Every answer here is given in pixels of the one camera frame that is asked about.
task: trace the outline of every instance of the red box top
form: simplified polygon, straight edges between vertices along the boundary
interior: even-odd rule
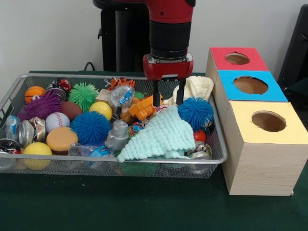
[[[217,70],[221,71],[268,71],[256,48],[212,47]]]

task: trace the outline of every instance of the white wall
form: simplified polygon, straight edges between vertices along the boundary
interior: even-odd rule
[[[256,47],[278,77],[305,0],[197,0],[190,52],[204,72],[208,48]],[[100,10],[91,0],[0,0],[0,97],[29,70],[102,70]]]

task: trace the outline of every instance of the orange basketball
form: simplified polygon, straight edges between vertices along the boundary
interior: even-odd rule
[[[39,87],[39,86],[30,87],[25,92],[25,101],[26,101],[26,103],[29,103],[29,102],[31,102],[31,100],[36,99],[39,96],[45,95],[45,93],[46,93],[46,91],[42,87]]]

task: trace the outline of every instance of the yellow box top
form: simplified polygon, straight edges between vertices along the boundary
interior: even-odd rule
[[[230,104],[244,142],[308,144],[308,132],[291,103],[230,101]]]

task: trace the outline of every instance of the black cable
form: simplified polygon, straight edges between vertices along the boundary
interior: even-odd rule
[[[94,67],[93,63],[91,63],[91,62],[87,62],[86,66],[83,70],[86,71],[89,65],[92,67],[92,70],[95,71],[95,67]]]

